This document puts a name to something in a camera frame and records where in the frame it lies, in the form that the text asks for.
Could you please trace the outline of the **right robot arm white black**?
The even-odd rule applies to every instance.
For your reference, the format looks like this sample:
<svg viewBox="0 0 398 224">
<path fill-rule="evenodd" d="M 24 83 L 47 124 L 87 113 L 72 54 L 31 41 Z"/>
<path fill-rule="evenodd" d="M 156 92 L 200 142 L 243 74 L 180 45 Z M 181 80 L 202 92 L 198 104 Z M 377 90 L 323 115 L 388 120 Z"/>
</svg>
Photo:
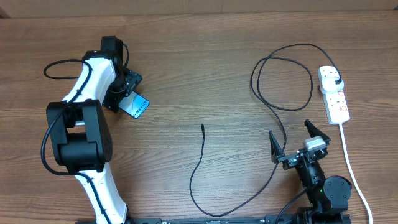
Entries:
<svg viewBox="0 0 398 224">
<path fill-rule="evenodd" d="M 271 142 L 271 161 L 282 164 L 284 170 L 294 168 L 303 186 L 303 191 L 283 207 L 278 215 L 266 215 L 266 223 L 350 223 L 348 209 L 352 183 L 339 175 L 326 177 L 319 160 L 328 155 L 327 146 L 330 137 L 305 120 L 310 135 L 304 140 L 303 148 L 286 155 L 279 146 L 273 133 L 269 132 Z M 285 211 L 302 195 L 307 195 L 309 207 L 300 207 L 294 214 Z"/>
</svg>

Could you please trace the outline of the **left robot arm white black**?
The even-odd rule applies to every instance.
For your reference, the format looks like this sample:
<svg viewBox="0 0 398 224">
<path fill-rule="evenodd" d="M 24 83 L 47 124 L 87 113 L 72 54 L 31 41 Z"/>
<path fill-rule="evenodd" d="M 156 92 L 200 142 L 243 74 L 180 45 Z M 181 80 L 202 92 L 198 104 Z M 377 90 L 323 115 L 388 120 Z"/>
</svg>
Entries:
<svg viewBox="0 0 398 224">
<path fill-rule="evenodd" d="M 113 141 L 103 110 L 123 110 L 137 119 L 149 102 L 135 92 L 142 77 L 127 68 L 127 45 L 104 36 L 100 50 L 78 60 L 81 74 L 62 101 L 46 108 L 48 129 L 40 156 L 52 174 L 73 176 L 95 211 L 94 223 L 133 223 L 111 173 Z"/>
</svg>

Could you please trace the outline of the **blue Samsung Galaxy smartphone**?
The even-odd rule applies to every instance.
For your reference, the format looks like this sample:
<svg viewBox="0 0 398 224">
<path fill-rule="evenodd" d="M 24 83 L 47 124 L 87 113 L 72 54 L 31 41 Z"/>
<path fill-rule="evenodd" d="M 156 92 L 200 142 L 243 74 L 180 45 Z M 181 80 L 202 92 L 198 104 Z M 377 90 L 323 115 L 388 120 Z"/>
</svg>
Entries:
<svg viewBox="0 0 398 224">
<path fill-rule="evenodd" d="M 132 92 L 129 96 L 124 97 L 121 100 L 119 103 L 119 108 L 132 116 L 134 119 L 139 119 L 149 105 L 149 100 L 135 92 Z"/>
</svg>

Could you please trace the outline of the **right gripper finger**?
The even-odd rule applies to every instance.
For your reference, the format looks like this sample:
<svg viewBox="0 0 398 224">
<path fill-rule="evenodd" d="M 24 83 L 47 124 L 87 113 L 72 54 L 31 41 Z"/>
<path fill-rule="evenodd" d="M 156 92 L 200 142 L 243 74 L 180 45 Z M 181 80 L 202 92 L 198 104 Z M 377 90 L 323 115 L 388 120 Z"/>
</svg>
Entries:
<svg viewBox="0 0 398 224">
<path fill-rule="evenodd" d="M 328 144 L 331 139 L 328 135 L 326 135 L 324 132 L 320 131 L 309 119 L 306 119 L 304 121 L 304 125 L 307 128 L 307 131 L 310 135 L 311 138 L 320 136 L 326 144 Z"/>
<path fill-rule="evenodd" d="M 273 132 L 269 131 L 268 135 L 271 143 L 271 161 L 273 163 L 279 163 L 279 159 L 281 157 L 284 157 L 285 154 L 282 148 L 280 147 L 279 143 L 277 142 L 275 136 L 273 135 Z"/>
</svg>

